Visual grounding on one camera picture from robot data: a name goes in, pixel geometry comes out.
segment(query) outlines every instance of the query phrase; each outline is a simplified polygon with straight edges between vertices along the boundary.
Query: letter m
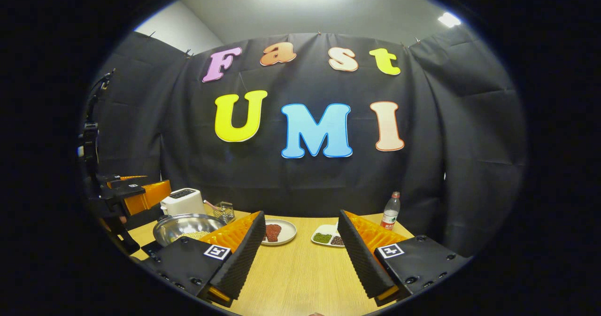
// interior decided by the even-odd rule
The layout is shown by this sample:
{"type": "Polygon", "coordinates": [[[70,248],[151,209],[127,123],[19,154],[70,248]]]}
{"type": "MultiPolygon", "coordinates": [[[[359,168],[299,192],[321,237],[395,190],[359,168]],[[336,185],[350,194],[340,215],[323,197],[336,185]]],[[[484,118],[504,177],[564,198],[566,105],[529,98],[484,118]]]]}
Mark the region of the letter m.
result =
{"type": "Polygon", "coordinates": [[[345,104],[330,104],[324,111],[319,123],[315,123],[307,106],[290,104],[282,107],[282,113],[288,119],[288,136],[286,148],[282,151],[284,158],[302,158],[305,150],[301,148],[301,138],[312,156],[319,153],[326,136],[328,145],[324,155],[329,158],[350,157],[353,150],[348,145],[346,117],[350,107],[345,104]]]}

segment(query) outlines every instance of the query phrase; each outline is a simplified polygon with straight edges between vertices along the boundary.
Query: plastic bottle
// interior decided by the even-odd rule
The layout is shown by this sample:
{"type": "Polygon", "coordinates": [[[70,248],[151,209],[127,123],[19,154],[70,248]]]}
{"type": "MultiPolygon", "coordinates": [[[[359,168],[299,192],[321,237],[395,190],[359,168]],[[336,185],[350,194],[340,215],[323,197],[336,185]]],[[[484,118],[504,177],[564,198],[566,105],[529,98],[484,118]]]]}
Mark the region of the plastic bottle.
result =
{"type": "Polygon", "coordinates": [[[380,222],[380,226],[383,226],[389,231],[393,230],[394,222],[399,216],[399,211],[401,209],[401,200],[399,199],[400,196],[400,192],[393,192],[392,198],[388,200],[386,207],[384,207],[384,215],[382,216],[382,222],[380,222]]]}

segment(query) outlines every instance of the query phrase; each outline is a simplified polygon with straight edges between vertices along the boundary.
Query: ceiling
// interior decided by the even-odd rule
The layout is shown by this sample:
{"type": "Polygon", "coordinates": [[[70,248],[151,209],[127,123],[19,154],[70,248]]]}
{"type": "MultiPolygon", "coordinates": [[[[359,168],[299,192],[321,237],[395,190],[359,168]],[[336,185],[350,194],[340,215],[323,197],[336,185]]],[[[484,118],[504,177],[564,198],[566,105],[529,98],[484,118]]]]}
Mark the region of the ceiling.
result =
{"type": "Polygon", "coordinates": [[[448,29],[432,0],[182,0],[224,43],[286,33],[337,33],[410,46],[448,29]]]}

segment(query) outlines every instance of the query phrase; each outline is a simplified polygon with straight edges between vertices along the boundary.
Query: steak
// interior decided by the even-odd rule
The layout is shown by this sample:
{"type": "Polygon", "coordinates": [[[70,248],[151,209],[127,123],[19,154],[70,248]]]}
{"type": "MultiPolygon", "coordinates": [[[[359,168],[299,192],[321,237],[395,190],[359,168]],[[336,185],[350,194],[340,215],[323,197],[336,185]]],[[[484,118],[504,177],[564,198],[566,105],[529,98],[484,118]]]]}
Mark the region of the steak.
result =
{"type": "Polygon", "coordinates": [[[267,224],[265,226],[265,236],[268,242],[277,242],[277,236],[282,231],[282,227],[279,224],[267,224]]]}

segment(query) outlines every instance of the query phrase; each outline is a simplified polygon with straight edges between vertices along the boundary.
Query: white toaster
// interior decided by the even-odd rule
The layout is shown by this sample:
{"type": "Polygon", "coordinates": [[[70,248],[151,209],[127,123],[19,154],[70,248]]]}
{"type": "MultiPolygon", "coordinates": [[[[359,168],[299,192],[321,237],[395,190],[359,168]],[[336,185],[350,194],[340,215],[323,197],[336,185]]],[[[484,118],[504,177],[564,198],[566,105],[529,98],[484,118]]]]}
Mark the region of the white toaster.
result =
{"type": "Polygon", "coordinates": [[[199,190],[192,188],[178,189],[161,201],[161,209],[165,215],[206,214],[199,190]]]}

